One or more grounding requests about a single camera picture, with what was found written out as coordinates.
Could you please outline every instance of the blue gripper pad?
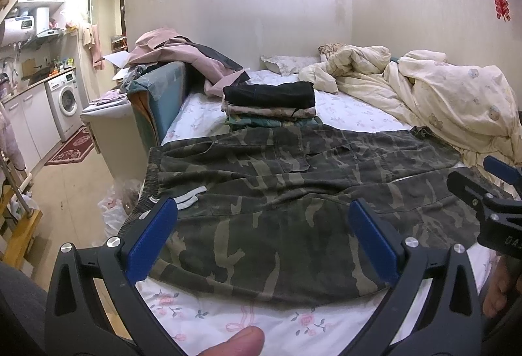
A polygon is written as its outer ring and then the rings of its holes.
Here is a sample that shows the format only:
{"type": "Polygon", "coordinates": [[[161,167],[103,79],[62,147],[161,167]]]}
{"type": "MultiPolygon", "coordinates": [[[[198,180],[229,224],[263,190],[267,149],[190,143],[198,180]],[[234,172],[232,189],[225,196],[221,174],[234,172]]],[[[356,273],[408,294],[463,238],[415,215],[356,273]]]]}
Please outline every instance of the blue gripper pad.
{"type": "Polygon", "coordinates": [[[390,246],[372,217],[358,200],[354,200],[350,204],[348,223],[379,278],[390,286],[394,286],[400,276],[399,255],[390,246]]]}
{"type": "Polygon", "coordinates": [[[484,169],[510,185],[515,185],[521,178],[520,172],[517,168],[501,162],[493,156],[487,156],[484,158],[484,169]]]}
{"type": "Polygon", "coordinates": [[[131,284],[147,277],[158,258],[161,248],[177,222],[177,204],[172,198],[162,198],[144,219],[138,219],[123,237],[125,244],[134,245],[122,249],[126,259],[125,274],[131,284]]]}

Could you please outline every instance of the dark clothing item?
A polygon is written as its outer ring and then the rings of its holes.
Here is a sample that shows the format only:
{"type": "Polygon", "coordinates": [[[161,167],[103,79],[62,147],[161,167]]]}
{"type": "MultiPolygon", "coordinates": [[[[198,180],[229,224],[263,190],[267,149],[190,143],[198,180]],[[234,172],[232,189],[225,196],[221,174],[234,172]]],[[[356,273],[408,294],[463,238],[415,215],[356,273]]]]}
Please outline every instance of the dark clothing item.
{"type": "Polygon", "coordinates": [[[178,212],[152,278],[300,305],[357,298],[385,284],[346,221],[356,198],[423,246],[476,242],[474,211],[446,187],[458,161],[459,153],[435,138],[328,125],[173,141],[150,150],[142,197],[120,234],[153,207],[150,197],[205,185],[208,191],[178,212]]]}
{"type": "Polygon", "coordinates": [[[235,106],[308,109],[315,106],[314,84],[307,81],[281,85],[240,84],[224,87],[225,100],[235,106]]]}
{"type": "Polygon", "coordinates": [[[0,353],[45,356],[47,293],[22,272],[0,262],[0,353]]]}
{"type": "MultiPolygon", "coordinates": [[[[182,38],[182,39],[184,39],[186,41],[186,44],[191,45],[192,47],[197,48],[203,54],[203,56],[207,56],[209,58],[213,58],[214,60],[217,60],[217,61],[223,63],[223,65],[225,67],[227,67],[228,69],[232,69],[232,70],[241,70],[241,69],[243,69],[243,66],[241,66],[239,63],[236,63],[231,58],[226,57],[225,55],[221,54],[219,51],[214,50],[211,47],[207,47],[206,45],[197,44],[195,42],[192,42],[187,37],[184,37],[182,35],[178,35],[175,38],[182,38]]],[[[159,48],[163,47],[168,42],[169,42],[168,40],[164,41],[163,43],[158,44],[156,47],[154,47],[154,49],[159,49],[159,48]]]]}

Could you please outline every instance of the camouflage fabric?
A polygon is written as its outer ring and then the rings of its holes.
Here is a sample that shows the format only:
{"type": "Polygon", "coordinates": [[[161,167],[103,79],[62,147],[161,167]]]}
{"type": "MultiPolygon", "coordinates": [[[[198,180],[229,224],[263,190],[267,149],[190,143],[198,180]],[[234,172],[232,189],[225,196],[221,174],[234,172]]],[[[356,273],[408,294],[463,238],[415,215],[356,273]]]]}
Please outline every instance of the camouflage fabric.
{"type": "Polygon", "coordinates": [[[264,128],[278,128],[280,126],[308,126],[318,125],[323,122],[317,116],[299,119],[277,119],[275,117],[264,117],[256,115],[230,115],[226,118],[225,124],[230,125],[231,131],[237,131],[246,127],[264,127],[264,128]]]}
{"type": "Polygon", "coordinates": [[[365,198],[424,246],[468,248],[478,222],[445,184],[458,161],[435,138],[327,125],[173,141],[151,149],[142,198],[120,234],[152,207],[150,196],[177,197],[205,185],[208,191],[179,211],[152,278],[292,304],[357,298],[385,285],[346,222],[350,202],[365,198]]]}
{"type": "Polygon", "coordinates": [[[267,117],[314,117],[317,112],[315,107],[308,109],[294,109],[294,108],[257,108],[257,107],[246,107],[236,106],[235,104],[229,104],[228,101],[223,100],[221,103],[221,111],[225,112],[227,116],[230,115],[257,115],[267,117]]]}

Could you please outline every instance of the metal screw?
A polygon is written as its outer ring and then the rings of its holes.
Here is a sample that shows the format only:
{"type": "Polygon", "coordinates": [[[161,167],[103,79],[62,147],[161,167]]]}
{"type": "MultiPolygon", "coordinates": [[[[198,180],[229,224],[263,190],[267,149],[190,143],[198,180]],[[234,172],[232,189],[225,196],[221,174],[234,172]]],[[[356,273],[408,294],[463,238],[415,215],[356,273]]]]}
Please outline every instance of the metal screw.
{"type": "Polygon", "coordinates": [[[71,250],[72,250],[72,244],[71,243],[62,244],[62,247],[60,247],[60,251],[62,253],[68,253],[71,250]]]}
{"type": "Polygon", "coordinates": [[[404,243],[406,243],[406,246],[408,247],[417,247],[419,245],[419,241],[415,237],[408,237],[404,240],[404,243]]]}
{"type": "Polygon", "coordinates": [[[110,237],[107,240],[107,247],[118,247],[122,240],[119,237],[110,237]]]}
{"type": "Polygon", "coordinates": [[[464,246],[460,243],[457,243],[453,246],[453,250],[455,250],[458,254],[462,254],[466,251],[464,246]]]}

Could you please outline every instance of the folded clothes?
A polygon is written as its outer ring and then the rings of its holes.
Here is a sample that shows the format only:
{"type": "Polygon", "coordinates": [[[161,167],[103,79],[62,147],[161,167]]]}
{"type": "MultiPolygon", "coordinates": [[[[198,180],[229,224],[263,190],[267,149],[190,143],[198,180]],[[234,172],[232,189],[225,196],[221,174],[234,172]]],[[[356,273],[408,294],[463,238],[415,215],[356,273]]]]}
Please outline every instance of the folded clothes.
{"type": "Polygon", "coordinates": [[[314,85],[299,81],[281,85],[238,84],[224,87],[225,100],[236,106],[308,109],[315,106],[314,85]]]}
{"type": "Polygon", "coordinates": [[[242,128],[279,128],[281,126],[309,126],[309,125],[320,125],[323,122],[317,116],[315,117],[300,117],[298,119],[276,119],[273,117],[264,117],[257,115],[230,115],[225,124],[230,126],[230,131],[237,131],[242,128]]]}
{"type": "Polygon", "coordinates": [[[297,109],[297,108],[259,108],[259,107],[246,107],[246,106],[236,106],[235,104],[229,104],[228,101],[223,100],[221,103],[221,111],[225,112],[227,116],[237,115],[237,114],[250,114],[250,115],[259,115],[259,116],[268,116],[268,117],[286,117],[286,118],[296,118],[296,117],[314,117],[316,115],[315,107],[307,108],[307,109],[297,109]]]}

